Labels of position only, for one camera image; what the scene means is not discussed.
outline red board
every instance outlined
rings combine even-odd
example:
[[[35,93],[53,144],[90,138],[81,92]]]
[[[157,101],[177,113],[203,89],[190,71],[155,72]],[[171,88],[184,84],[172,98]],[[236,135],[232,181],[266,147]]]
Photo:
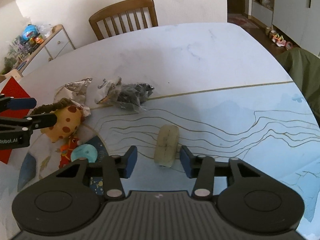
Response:
[[[23,88],[17,83],[17,81],[11,77],[1,91],[1,94],[5,94],[6,97],[14,98],[30,98],[30,96],[23,90]],[[24,110],[6,110],[0,113],[0,116],[23,118],[28,115],[29,109]],[[9,157],[12,150],[0,150],[0,161],[8,164]]]

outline clear plastic bag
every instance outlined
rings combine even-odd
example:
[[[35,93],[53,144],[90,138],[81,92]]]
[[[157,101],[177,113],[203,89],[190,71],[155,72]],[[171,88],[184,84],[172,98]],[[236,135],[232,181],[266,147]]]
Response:
[[[153,86],[146,83],[122,84],[120,77],[108,81],[104,79],[103,82],[98,86],[95,103],[113,104],[137,112],[143,109],[141,104],[147,101],[154,90]]]
[[[52,25],[50,24],[42,24],[37,26],[38,32],[42,35],[45,40],[52,34]]]

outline white cabinet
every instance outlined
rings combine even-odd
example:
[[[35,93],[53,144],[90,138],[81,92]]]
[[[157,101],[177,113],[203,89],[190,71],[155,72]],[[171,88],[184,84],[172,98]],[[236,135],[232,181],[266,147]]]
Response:
[[[262,6],[261,4],[253,1],[252,3],[252,16],[261,21],[266,26],[270,27],[272,24],[272,11]]]
[[[275,0],[272,24],[319,56],[320,0]]]
[[[300,44],[303,35],[303,27],[308,16],[309,0],[290,0],[290,6],[287,8],[289,17],[287,34],[295,43]]]
[[[311,53],[320,54],[320,0],[309,0],[308,16],[300,46]]]
[[[27,67],[22,72],[22,75],[25,77],[30,74],[34,70],[43,65],[46,65],[51,60],[51,56],[48,54],[45,48],[41,49],[37,55],[31,60],[31,62],[27,65]]]
[[[287,31],[289,23],[289,8],[291,0],[275,0],[272,24],[282,30]]]
[[[62,25],[57,25],[55,27],[54,33],[49,36],[40,47],[30,55],[25,61],[25,67],[22,67],[22,75],[26,76],[36,70],[48,64],[51,60],[60,57],[68,52],[74,50],[74,47],[69,40]]]
[[[57,35],[55,35],[48,44],[46,44],[46,48],[52,58],[56,58],[60,51],[66,46],[69,42],[67,36],[64,31],[59,31]]]

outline plastic bag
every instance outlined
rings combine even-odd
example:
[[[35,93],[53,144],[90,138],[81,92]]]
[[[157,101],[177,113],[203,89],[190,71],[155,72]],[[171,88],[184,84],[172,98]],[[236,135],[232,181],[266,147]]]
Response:
[[[71,99],[73,104],[80,109],[82,117],[89,116],[91,111],[90,108],[85,105],[85,100],[87,96],[87,88],[91,81],[92,78],[85,78],[59,87],[54,95],[53,102],[57,103],[62,98]]]
[[[52,34],[52,25],[50,24],[38,25],[37,29],[38,29],[38,32],[41,33],[44,40]]]
[[[120,77],[108,81],[104,79],[103,84],[98,86],[95,103],[111,103],[138,112],[143,109],[141,104],[147,101],[153,90],[154,87],[146,83],[122,84]]]

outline green jacket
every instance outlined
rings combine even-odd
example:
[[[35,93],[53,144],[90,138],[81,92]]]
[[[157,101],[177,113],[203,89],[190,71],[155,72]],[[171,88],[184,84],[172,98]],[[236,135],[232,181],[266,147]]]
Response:
[[[300,89],[320,124],[320,58],[304,49],[293,48],[276,59]]]

